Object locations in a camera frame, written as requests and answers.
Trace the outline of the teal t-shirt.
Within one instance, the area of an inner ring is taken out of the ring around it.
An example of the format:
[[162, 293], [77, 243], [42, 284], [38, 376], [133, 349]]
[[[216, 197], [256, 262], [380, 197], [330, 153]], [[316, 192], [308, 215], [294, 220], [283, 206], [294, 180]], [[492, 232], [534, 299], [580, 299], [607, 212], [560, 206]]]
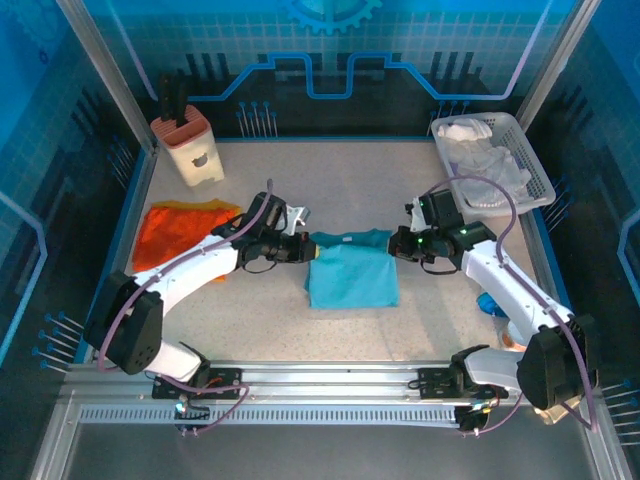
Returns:
[[388, 253], [390, 230], [328, 234], [311, 239], [319, 255], [309, 265], [305, 289], [313, 309], [367, 309], [399, 305], [396, 261]]

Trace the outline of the white plastic laundry basket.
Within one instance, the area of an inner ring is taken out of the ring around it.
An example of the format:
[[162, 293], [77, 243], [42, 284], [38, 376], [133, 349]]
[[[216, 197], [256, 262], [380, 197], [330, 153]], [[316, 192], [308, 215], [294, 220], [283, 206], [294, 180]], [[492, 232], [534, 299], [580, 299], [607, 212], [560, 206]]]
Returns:
[[[450, 117], [436, 119], [431, 124], [431, 133], [436, 144], [439, 158], [446, 171], [451, 177], [449, 167], [449, 158], [446, 152], [447, 147], [454, 142], [446, 138], [439, 138], [436, 134], [437, 128], [445, 123], [451, 123], [456, 119], [476, 118], [482, 120], [489, 125], [492, 130], [492, 137], [484, 140], [490, 142], [493, 147], [503, 146], [511, 151], [518, 166], [521, 169], [527, 169], [531, 173], [531, 179], [527, 184], [527, 190], [532, 200], [520, 204], [515, 204], [516, 212], [524, 214], [538, 207], [548, 206], [556, 199], [556, 193], [552, 187], [544, 168], [541, 165], [536, 153], [534, 152], [524, 131], [516, 121], [516, 119], [504, 112], [482, 112], [464, 115], [454, 115]], [[465, 200], [457, 183], [460, 179], [453, 183], [452, 190], [454, 198], [467, 219], [480, 219], [489, 217], [508, 216], [511, 214], [509, 203], [497, 208], [474, 208]]]

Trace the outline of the cream pink knife block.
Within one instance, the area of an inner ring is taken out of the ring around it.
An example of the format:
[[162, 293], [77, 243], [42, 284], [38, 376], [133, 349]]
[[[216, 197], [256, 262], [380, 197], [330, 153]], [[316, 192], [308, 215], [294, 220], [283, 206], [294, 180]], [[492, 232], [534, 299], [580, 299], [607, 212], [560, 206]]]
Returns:
[[154, 119], [151, 130], [189, 187], [225, 178], [223, 165], [208, 119], [193, 105], [185, 110], [186, 123]]

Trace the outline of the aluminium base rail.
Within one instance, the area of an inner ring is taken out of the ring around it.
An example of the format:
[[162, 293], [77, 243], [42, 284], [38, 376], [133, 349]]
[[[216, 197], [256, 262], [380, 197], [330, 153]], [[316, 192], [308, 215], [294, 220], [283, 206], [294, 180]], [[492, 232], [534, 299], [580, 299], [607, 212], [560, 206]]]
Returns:
[[[444, 368], [450, 361], [411, 362], [210, 362], [211, 372], [234, 377], [250, 387], [258, 398], [356, 399], [394, 401], [405, 395], [420, 398], [408, 383], [420, 368]], [[540, 408], [582, 396], [597, 383], [597, 370], [580, 373], [570, 355], [544, 359], [535, 353], [523, 354], [484, 348], [470, 354], [464, 365], [477, 384], [503, 387], [508, 396], [523, 394]], [[456, 403], [464, 399], [425, 399], [427, 402]]]

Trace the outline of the small right controller board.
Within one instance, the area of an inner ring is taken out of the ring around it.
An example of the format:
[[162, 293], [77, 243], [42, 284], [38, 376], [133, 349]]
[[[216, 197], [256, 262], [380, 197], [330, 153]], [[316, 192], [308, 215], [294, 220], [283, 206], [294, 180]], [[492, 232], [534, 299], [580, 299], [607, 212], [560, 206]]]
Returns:
[[457, 429], [463, 435], [478, 437], [487, 426], [494, 403], [491, 400], [474, 402], [470, 405], [456, 406], [454, 417]]

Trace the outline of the blue white plastic cup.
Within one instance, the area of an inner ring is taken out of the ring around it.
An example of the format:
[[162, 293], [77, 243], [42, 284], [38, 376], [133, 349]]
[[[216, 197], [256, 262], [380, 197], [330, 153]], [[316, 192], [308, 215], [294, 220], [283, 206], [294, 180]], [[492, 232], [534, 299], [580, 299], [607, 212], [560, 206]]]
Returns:
[[488, 315], [497, 318], [507, 318], [506, 313], [501, 309], [494, 298], [487, 292], [483, 292], [481, 295], [479, 295], [476, 299], [476, 303], [479, 309]]

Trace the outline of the aluminium frame post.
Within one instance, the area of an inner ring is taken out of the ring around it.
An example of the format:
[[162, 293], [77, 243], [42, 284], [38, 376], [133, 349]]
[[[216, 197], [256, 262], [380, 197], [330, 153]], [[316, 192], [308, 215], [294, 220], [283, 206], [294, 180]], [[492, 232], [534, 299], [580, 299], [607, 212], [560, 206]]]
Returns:
[[88, 55], [136, 140], [154, 152], [155, 137], [141, 109], [82, 0], [55, 0]]
[[576, 0], [563, 29], [552, 44], [535, 81], [517, 111], [516, 120], [524, 132], [532, 125], [560, 74], [565, 70], [601, 2], [602, 0]]

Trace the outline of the white crumpled t-shirt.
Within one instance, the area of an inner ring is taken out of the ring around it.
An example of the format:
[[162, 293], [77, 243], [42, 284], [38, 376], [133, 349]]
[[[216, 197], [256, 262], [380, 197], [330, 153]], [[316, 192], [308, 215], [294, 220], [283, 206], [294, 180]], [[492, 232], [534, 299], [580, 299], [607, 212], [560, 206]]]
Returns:
[[493, 135], [489, 125], [476, 118], [461, 118], [442, 124], [437, 128], [436, 134], [439, 138], [457, 142], [487, 140]]
[[[456, 166], [457, 175], [487, 178], [505, 189], [515, 204], [532, 200], [527, 190], [531, 173], [518, 166], [508, 148], [477, 140], [454, 142], [446, 152], [449, 162]], [[457, 185], [471, 207], [497, 208], [508, 204], [504, 194], [486, 182], [467, 179]]]

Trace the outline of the small controller board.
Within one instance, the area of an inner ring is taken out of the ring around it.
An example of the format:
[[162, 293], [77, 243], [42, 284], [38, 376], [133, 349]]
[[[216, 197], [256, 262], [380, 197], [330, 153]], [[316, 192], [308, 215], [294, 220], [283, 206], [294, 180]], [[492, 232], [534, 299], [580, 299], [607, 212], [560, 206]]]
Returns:
[[196, 406], [186, 396], [181, 396], [175, 404], [175, 428], [182, 437], [198, 436], [199, 430], [204, 427], [204, 421], [209, 420], [210, 416], [211, 411], [208, 407]]
[[454, 417], [457, 429], [463, 435], [478, 437], [487, 426], [494, 403], [491, 400], [474, 402], [470, 405], [456, 406]]

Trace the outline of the clear glass jar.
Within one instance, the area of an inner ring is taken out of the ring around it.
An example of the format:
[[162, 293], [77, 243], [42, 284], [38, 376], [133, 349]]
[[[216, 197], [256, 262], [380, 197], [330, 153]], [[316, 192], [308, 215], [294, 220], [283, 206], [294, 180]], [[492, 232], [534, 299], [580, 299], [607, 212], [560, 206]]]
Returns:
[[546, 410], [535, 408], [534, 412], [545, 425], [555, 425], [569, 414], [568, 410], [562, 405], [556, 405]]

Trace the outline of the small left controller board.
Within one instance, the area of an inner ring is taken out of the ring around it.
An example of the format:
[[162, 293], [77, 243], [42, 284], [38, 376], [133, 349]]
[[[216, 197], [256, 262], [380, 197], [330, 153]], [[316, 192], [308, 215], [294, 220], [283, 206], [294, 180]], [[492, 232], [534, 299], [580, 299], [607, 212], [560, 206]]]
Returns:
[[186, 396], [181, 396], [175, 404], [175, 428], [182, 437], [198, 436], [199, 430], [204, 427], [204, 421], [209, 420], [210, 416], [211, 411], [208, 407], [196, 406]]

